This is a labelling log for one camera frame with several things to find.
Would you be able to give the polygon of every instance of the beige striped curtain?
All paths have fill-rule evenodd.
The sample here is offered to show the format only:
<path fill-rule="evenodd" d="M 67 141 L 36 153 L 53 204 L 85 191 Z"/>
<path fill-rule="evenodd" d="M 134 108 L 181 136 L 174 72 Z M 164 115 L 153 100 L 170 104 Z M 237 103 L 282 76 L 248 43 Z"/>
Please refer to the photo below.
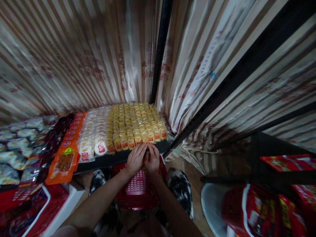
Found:
<path fill-rule="evenodd" d="M 286 1 L 175 1 L 157 97 L 177 136 Z M 227 150 L 217 143 L 316 100 L 316 15 L 310 18 L 166 160 L 182 156 L 201 173 L 217 171 Z M 315 113 L 266 131 L 311 151 Z M 248 148 L 247 140 L 241 147 Z"/>
<path fill-rule="evenodd" d="M 148 101 L 162 1 L 0 1 L 0 123 Z"/>

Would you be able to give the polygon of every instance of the orange snack package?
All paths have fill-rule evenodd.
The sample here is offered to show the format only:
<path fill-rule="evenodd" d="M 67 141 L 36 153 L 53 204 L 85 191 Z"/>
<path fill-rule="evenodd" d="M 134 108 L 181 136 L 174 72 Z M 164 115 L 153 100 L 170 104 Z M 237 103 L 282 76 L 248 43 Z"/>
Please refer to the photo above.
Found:
<path fill-rule="evenodd" d="M 76 141 L 62 141 L 45 180 L 47 185 L 66 183 L 72 179 L 78 165 L 79 153 Z"/>

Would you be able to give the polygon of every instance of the red snack package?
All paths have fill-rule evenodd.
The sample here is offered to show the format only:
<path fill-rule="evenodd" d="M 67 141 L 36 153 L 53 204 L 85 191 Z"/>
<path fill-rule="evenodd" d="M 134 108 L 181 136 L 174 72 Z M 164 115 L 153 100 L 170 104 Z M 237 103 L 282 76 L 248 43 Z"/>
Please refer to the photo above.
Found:
<path fill-rule="evenodd" d="M 282 209 L 282 222 L 284 227 L 284 235 L 301 237 L 307 236 L 307 230 L 304 223 L 304 220 L 300 214 L 300 211 L 297 209 L 295 204 L 284 197 L 279 195 L 281 209 Z"/>

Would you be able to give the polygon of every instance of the shelf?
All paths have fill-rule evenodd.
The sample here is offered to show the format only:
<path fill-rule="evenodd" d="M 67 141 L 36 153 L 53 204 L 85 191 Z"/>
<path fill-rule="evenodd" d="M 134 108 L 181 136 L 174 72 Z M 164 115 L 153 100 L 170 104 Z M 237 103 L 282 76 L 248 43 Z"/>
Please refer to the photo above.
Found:
<path fill-rule="evenodd" d="M 158 142 L 155 144 L 155 146 L 158 148 L 160 154 L 167 152 L 170 148 L 170 144 L 168 143 L 167 140 L 164 140 L 162 142 Z M 97 157 L 95 157 L 95 161 L 93 161 L 93 162 L 78 164 L 77 171 L 74 173 L 74 175 L 84 173 L 84 172 L 87 172 L 90 170 L 96 170 L 96 169 L 100 169 L 100 168 L 109 167 L 112 165 L 126 163 L 128 155 L 130 153 L 131 153 L 131 151 L 127 150 L 127 151 L 117 152 L 113 155 L 97 156 Z"/>

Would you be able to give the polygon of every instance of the red label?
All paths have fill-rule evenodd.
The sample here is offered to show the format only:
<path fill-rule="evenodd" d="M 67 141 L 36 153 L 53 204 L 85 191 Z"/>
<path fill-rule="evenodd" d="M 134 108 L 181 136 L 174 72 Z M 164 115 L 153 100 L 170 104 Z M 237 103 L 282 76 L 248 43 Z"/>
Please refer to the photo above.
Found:
<path fill-rule="evenodd" d="M 71 142 L 64 142 L 64 143 L 62 144 L 62 146 L 63 146 L 63 147 L 65 147 L 65 146 L 69 146 L 69 145 L 70 145 L 70 143 L 71 143 Z"/>
<path fill-rule="evenodd" d="M 99 152 L 105 152 L 105 149 L 104 149 L 104 146 L 102 145 L 98 145 L 98 148 L 99 148 Z"/>
<path fill-rule="evenodd" d="M 66 134 L 66 135 L 67 135 L 67 136 L 71 136 L 71 135 L 74 135 L 74 134 L 75 134 L 75 132 L 76 132 L 76 131 L 69 131 L 69 132 L 67 132 L 67 134 Z"/>
<path fill-rule="evenodd" d="M 87 152 L 83 152 L 83 153 L 81 154 L 81 159 L 82 159 L 83 161 L 89 160 L 88 157 L 89 157 L 89 155 L 88 155 Z"/>

